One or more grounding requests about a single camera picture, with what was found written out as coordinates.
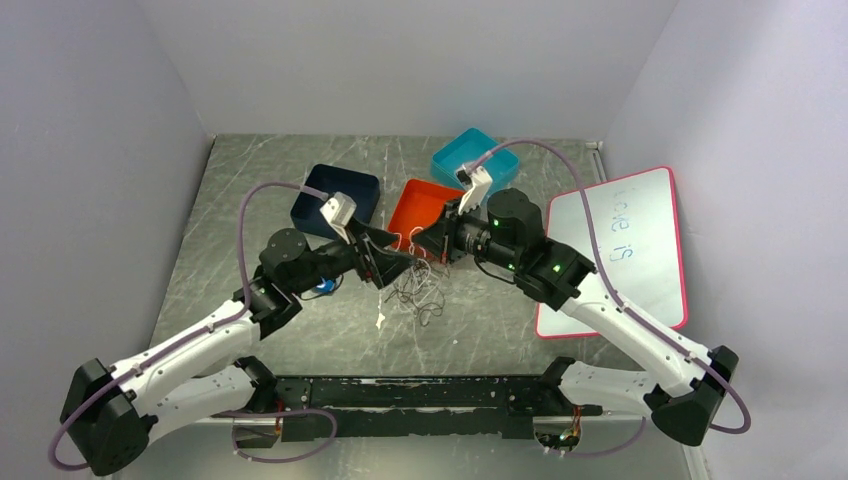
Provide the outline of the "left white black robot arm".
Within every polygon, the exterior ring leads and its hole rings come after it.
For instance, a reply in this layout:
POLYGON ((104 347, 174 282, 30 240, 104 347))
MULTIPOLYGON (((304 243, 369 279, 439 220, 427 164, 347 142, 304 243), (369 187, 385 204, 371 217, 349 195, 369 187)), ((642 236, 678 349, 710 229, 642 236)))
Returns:
POLYGON ((253 276, 207 317, 163 343, 111 365, 92 359, 74 372, 49 448, 69 437, 84 461, 79 469, 108 476, 148 445, 205 417, 276 410, 277 380, 241 351, 285 326, 302 309, 300 295, 354 272, 378 288, 412 267, 412 256, 391 250, 394 234, 351 220, 342 236, 311 248, 294 228, 275 232, 253 276))

